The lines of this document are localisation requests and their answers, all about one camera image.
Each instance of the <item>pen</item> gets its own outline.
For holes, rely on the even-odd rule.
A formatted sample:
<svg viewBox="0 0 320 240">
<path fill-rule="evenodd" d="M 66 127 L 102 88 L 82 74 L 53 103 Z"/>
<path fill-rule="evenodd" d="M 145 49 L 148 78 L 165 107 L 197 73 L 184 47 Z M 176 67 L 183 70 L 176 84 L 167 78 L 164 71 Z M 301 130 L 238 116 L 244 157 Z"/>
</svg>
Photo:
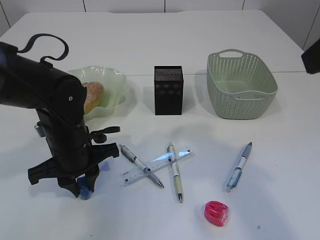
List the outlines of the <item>pen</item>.
<svg viewBox="0 0 320 240">
<path fill-rule="evenodd" d="M 238 160 L 235 169 L 233 170 L 232 176 L 226 185 L 226 192 L 229 193 L 231 189 L 235 188 L 238 184 L 240 176 L 242 174 L 242 168 L 245 166 L 246 161 L 250 155 L 252 148 L 252 142 L 250 142 L 244 149 L 241 158 Z"/>
<path fill-rule="evenodd" d="M 121 152 L 123 155 L 125 155 L 130 162 L 134 163 L 135 165 L 137 165 L 145 174 L 149 174 L 150 173 L 150 168 L 148 168 L 146 165 L 144 165 L 137 157 L 136 155 L 134 155 L 129 148 L 127 148 L 125 145 L 119 145 Z M 147 176 L 149 179 L 151 179 L 152 182 L 154 182 L 154 184 L 156 184 L 159 188 L 164 188 L 165 186 L 163 185 L 163 183 L 160 181 L 159 178 L 157 178 L 157 176 L 154 173 L 150 173 Z"/>
<path fill-rule="evenodd" d="M 173 171 L 173 179 L 174 179 L 174 186 L 175 186 L 175 192 L 176 195 L 180 201 L 180 203 L 183 202 L 183 189 L 182 189 L 182 183 L 181 183 L 181 178 L 180 178 L 180 172 L 179 172 L 179 166 L 177 163 L 177 156 L 176 156 L 176 151 L 175 148 L 173 146 L 173 144 L 170 142 L 169 146 L 167 148 L 167 152 L 171 153 L 171 167 L 172 167 L 172 171 Z"/>
</svg>

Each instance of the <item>correction tape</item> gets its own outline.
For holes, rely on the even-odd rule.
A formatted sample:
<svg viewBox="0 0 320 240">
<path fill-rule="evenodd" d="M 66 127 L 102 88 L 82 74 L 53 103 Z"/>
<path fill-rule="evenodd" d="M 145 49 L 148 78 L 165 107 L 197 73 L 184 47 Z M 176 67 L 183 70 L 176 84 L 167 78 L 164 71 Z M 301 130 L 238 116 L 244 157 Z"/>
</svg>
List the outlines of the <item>correction tape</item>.
<svg viewBox="0 0 320 240">
<path fill-rule="evenodd" d="M 229 207 L 218 201 L 209 201 L 204 208 L 205 218 L 212 224 L 222 227 L 229 215 Z"/>
</svg>

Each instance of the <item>clear plastic ruler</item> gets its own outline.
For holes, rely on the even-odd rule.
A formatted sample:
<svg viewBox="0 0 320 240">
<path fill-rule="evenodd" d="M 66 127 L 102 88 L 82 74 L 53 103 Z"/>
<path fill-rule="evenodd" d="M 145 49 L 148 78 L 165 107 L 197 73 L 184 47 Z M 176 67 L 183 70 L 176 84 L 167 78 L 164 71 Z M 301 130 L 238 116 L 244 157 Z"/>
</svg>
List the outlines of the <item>clear plastic ruler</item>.
<svg viewBox="0 0 320 240">
<path fill-rule="evenodd" d="M 175 150 L 175 154 L 177 156 L 177 161 L 181 159 L 186 159 L 187 157 L 190 157 L 193 155 L 193 152 L 191 148 L 189 147 L 182 147 Z M 144 173 L 139 167 L 133 168 L 123 174 L 121 174 L 121 178 L 123 180 L 124 186 L 129 186 L 130 184 L 133 184 L 140 179 L 145 178 L 150 173 L 155 173 L 156 171 L 169 166 L 172 164 L 171 161 L 171 153 L 168 152 L 160 157 L 158 157 L 155 160 L 152 160 L 150 162 L 144 162 L 144 164 L 150 169 L 149 173 Z"/>
</svg>

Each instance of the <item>plate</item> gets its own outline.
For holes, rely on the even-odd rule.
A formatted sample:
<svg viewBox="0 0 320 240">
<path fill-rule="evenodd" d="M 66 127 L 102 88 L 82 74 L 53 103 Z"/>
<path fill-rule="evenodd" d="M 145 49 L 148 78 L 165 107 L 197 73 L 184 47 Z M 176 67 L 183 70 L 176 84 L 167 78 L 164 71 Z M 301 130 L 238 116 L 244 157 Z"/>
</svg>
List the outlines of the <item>plate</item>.
<svg viewBox="0 0 320 240">
<path fill-rule="evenodd" d="M 68 73 L 77 77 L 82 84 L 100 82 L 104 86 L 103 100 L 99 106 L 83 116 L 85 121 L 93 118 L 104 118 L 113 114 L 121 96 L 125 93 L 126 75 L 114 68 L 94 65 L 69 70 Z"/>
</svg>

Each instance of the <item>basket handle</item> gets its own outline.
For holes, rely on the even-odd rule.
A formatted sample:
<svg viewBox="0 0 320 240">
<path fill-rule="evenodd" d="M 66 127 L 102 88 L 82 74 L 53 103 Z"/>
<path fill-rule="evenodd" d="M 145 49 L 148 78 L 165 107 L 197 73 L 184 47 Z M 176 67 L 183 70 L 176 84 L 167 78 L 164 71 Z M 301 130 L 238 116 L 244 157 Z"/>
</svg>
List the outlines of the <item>basket handle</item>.
<svg viewBox="0 0 320 240">
<path fill-rule="evenodd" d="M 226 49 L 226 50 L 219 51 L 218 52 L 218 56 L 219 56 L 219 58 L 225 58 L 224 56 L 221 56 L 221 54 L 223 54 L 223 53 L 232 53 L 232 52 L 241 54 L 241 56 L 234 56 L 232 58 L 241 58 L 245 54 L 245 52 L 237 50 L 237 49 Z"/>
<path fill-rule="evenodd" d="M 257 93 L 258 95 L 260 95 L 261 97 L 260 98 L 249 98 L 249 99 L 247 99 L 247 98 L 241 98 L 241 95 L 242 94 L 247 94 L 247 93 Z M 258 100 L 263 100 L 263 99 L 265 99 L 266 97 L 269 97 L 270 96 L 270 94 L 268 94 L 268 93 L 263 93 L 263 92 L 261 92 L 261 91 L 253 91 L 253 90 L 251 90 L 251 91 L 243 91 L 243 92 L 237 92 L 237 93 L 234 93 L 233 95 L 232 95 L 232 98 L 234 99 L 234 100 L 236 100 L 236 101 L 243 101 L 243 100 L 253 100 L 253 101 L 258 101 Z"/>
</svg>

